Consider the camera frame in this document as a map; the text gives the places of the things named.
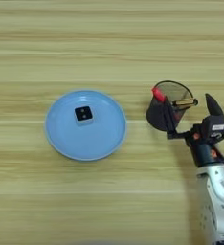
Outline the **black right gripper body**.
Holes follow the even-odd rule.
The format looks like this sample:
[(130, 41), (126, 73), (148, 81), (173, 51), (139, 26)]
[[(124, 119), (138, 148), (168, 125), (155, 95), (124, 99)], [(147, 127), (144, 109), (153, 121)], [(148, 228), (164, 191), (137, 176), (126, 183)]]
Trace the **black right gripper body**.
[(189, 131), (182, 133), (176, 130), (168, 131), (167, 137), (169, 140), (184, 139), (197, 167), (224, 165), (224, 155), (214, 144), (202, 137), (199, 124), (195, 124)]

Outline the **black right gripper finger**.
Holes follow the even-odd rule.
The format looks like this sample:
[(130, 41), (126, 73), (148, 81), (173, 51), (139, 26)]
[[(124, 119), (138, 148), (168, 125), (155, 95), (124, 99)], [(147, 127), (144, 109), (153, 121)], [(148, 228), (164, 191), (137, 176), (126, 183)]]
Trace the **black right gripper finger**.
[(223, 116), (224, 115), (223, 110), (218, 104), (218, 102), (215, 100), (215, 98), (208, 93), (205, 94), (205, 97), (206, 97), (206, 104), (209, 113), (212, 116)]
[(174, 114), (171, 106), (169, 104), (164, 104), (164, 120), (167, 133), (175, 133), (176, 125), (174, 120)]

